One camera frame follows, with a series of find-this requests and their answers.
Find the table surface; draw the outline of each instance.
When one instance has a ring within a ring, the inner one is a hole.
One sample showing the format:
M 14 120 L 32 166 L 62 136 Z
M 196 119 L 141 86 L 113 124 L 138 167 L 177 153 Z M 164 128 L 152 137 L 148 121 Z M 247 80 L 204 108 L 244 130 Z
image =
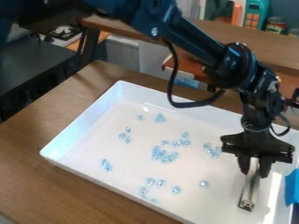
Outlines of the table surface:
M 0 212 L 18 223 L 176 223 L 46 162 L 38 153 L 118 80 L 156 90 L 167 81 L 95 61 L 0 125 Z M 176 87 L 192 100 L 211 94 Z M 235 92 L 214 106 L 240 112 Z M 299 117 L 289 116 L 299 129 Z
M 9 43 L 3 50 L 0 97 L 17 91 L 74 56 L 73 51 L 34 38 Z
M 220 22 L 192 20 L 203 32 L 221 43 L 246 43 L 253 50 L 257 59 L 275 70 L 285 74 L 298 75 L 299 70 L 299 39 L 274 33 L 256 31 L 243 27 L 231 26 Z M 94 29 L 111 32 L 124 37 L 140 39 L 164 45 L 161 39 L 154 40 L 143 36 L 128 25 L 100 17 L 89 17 L 80 21 L 82 25 Z

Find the blue object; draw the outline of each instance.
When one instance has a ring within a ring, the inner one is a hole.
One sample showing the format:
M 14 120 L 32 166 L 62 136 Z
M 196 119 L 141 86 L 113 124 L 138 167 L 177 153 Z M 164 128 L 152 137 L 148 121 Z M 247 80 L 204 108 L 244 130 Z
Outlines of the blue object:
M 285 202 L 287 207 L 299 203 L 299 169 L 295 169 L 286 177 Z
M 261 30 L 268 15 L 269 0 L 247 0 L 244 26 Z
M 103 171 L 110 172 L 112 170 L 112 166 L 109 161 L 107 161 L 105 158 L 101 160 L 101 167 L 103 168 Z
M 182 192 L 182 188 L 179 187 L 178 185 L 175 185 L 174 187 L 172 187 L 172 193 L 173 194 L 179 194 Z
M 127 133 L 131 133 L 131 128 L 130 127 L 126 127 L 126 132 Z

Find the wooden table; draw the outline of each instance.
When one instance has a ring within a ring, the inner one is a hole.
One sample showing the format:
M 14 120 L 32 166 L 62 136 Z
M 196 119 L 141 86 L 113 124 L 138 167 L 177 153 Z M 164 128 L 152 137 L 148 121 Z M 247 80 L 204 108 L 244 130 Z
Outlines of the wooden table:
M 106 32 L 106 31 L 102 31 L 100 36 L 98 37 L 98 44 L 105 41 L 105 39 L 107 39 L 109 36 L 111 36 L 111 33 Z M 72 44 L 67 45 L 66 48 L 69 49 L 69 50 L 77 52 L 78 49 L 79 49 L 79 44 L 80 44 L 80 40 L 77 39 Z
M 177 49 L 177 56 L 179 61 L 179 71 L 183 71 L 189 74 L 194 74 L 194 79 L 205 82 L 205 73 L 201 69 L 201 64 L 196 59 L 183 49 Z M 173 69 L 174 62 L 170 56 L 163 63 L 162 68 L 166 67 Z M 279 73 L 282 79 L 281 92 L 284 97 L 291 99 L 295 89 L 299 88 L 299 71 L 298 75 L 288 75 L 285 73 Z
M 166 80 L 95 61 L 0 125 L 0 212 L 19 223 L 176 223 L 46 162 L 38 153 L 118 80 L 166 90 Z M 176 87 L 192 100 L 211 94 Z M 240 112 L 227 92 L 215 106 Z M 299 129 L 299 117 L 289 116 Z
M 264 31 L 256 31 L 243 27 L 231 26 L 220 22 L 192 20 L 202 31 L 227 44 L 233 42 L 246 43 L 260 62 L 284 74 L 299 74 L 299 39 L 276 35 Z M 100 17 L 89 17 L 80 21 L 81 25 L 111 32 L 124 37 L 140 39 L 150 43 L 164 45 L 161 39 L 145 37 L 128 25 L 115 20 Z

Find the black cable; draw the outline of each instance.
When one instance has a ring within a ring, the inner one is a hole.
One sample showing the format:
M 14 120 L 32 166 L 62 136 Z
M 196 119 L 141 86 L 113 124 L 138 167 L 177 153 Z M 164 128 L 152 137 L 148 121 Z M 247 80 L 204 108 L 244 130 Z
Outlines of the black cable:
M 173 93 L 173 86 L 174 86 L 174 82 L 175 79 L 177 77 L 177 71 L 178 71 L 178 57 L 177 57 L 177 52 L 174 49 L 172 43 L 165 41 L 168 48 L 170 49 L 170 52 L 172 54 L 172 58 L 174 61 L 174 67 L 173 67 L 173 71 L 170 77 L 170 81 L 168 82 L 168 88 L 167 88 L 167 98 L 168 101 L 170 102 L 170 104 L 178 109 L 186 109 L 186 108 L 196 108 L 196 107 L 204 107 L 207 106 L 213 102 L 215 102 L 218 98 L 220 98 L 221 95 L 223 95 L 225 93 L 224 89 L 220 89 L 214 96 L 212 96 L 211 98 L 207 98 L 203 101 L 191 101 L 191 102 L 176 102 L 173 101 L 172 99 L 172 93 Z
M 273 131 L 273 133 L 275 133 L 275 135 L 276 135 L 277 137 L 283 137 L 283 136 L 287 135 L 287 134 L 289 133 L 289 131 L 290 131 L 290 122 L 289 122 L 288 118 L 285 117 L 285 116 L 282 115 L 282 114 L 279 114 L 278 117 L 281 118 L 282 121 L 285 122 L 285 123 L 288 125 L 288 127 L 287 127 L 282 133 L 277 133 L 277 132 L 275 131 L 275 129 L 273 128 L 273 125 L 272 125 L 272 124 L 271 124 L 271 127 L 270 127 L 270 128 L 271 128 L 271 130 Z

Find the small blue stone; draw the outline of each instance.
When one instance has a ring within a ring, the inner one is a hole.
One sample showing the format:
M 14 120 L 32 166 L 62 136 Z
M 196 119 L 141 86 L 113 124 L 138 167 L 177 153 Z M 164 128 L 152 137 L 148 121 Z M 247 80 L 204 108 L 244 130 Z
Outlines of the small blue stone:
M 158 160 L 159 159 L 160 148 L 159 146 L 154 146 L 151 150 L 151 159 Z
M 157 199 L 151 199 L 150 203 L 154 204 L 154 205 L 158 205 L 159 201 Z
M 184 145 L 184 140 L 183 139 L 179 139 L 177 141 L 177 146 L 181 146 L 181 145 Z
M 204 149 L 206 154 L 208 154 L 211 158 L 219 158 L 221 154 L 221 148 L 218 147 L 217 144 L 215 143 L 205 143 L 204 144 Z
M 184 132 L 182 137 L 188 137 L 188 133 L 187 132 Z
M 157 187 L 158 189 L 162 188 L 164 185 L 165 185 L 165 180 L 163 180 L 163 179 L 159 179 L 159 180 L 156 182 L 156 187 Z
M 106 159 L 101 160 L 101 167 L 105 172 L 110 172 L 112 170 L 111 164 Z
M 139 196 L 146 199 L 146 195 L 149 193 L 149 190 L 145 187 L 145 186 L 142 186 L 140 189 L 139 189 Z
M 131 133 L 131 128 L 126 127 L 126 132 L 127 132 L 127 133 Z
M 168 162 L 170 162 L 169 157 L 161 157 L 161 163 L 166 164 Z
M 126 137 L 125 133 L 121 133 L 121 134 L 118 135 L 118 139 L 120 139 L 120 140 L 125 139 L 125 137 Z
M 144 118 L 143 115 L 138 115 L 138 116 L 137 116 L 137 119 L 138 119 L 139 121 L 143 121 L 145 118 Z
M 125 140 L 124 140 L 124 143 L 126 144 L 130 144 L 131 143 L 131 137 L 130 136 L 126 136 Z
M 172 148 L 176 148 L 176 147 L 178 147 L 178 142 L 177 142 L 177 141 L 173 141 L 173 142 L 171 143 L 171 147 L 172 147 Z
M 154 180 L 153 178 L 147 178 L 147 179 L 145 180 L 145 184 L 146 184 L 147 186 L 152 186 L 152 185 L 155 184 L 155 180 Z
M 190 145 L 191 144 L 191 142 L 189 141 L 189 140 L 185 140 L 184 142 L 183 142 L 183 146 L 188 146 L 188 145 Z
M 168 157 L 170 161 L 175 160 L 178 158 L 178 153 L 176 151 L 173 151 Z
M 166 118 L 162 114 L 157 114 L 155 118 L 156 123 L 164 123 L 166 122 Z
M 166 155 L 166 153 L 167 153 L 166 150 L 161 150 L 161 151 L 159 152 L 159 156 L 160 156 L 160 157 L 163 157 L 163 156 Z
M 209 186 L 209 182 L 203 180 L 203 181 L 200 181 L 199 185 L 202 186 L 202 187 L 208 187 Z
M 180 188 L 178 185 L 175 185 L 173 188 L 172 188 L 172 193 L 173 194 L 179 194 L 182 192 L 182 188 Z
M 156 145 L 151 150 L 152 151 L 160 151 L 160 147 Z
M 161 142 L 161 146 L 162 147 L 167 147 L 168 145 L 169 145 L 169 141 L 167 141 L 167 140 L 163 140 L 162 142 Z

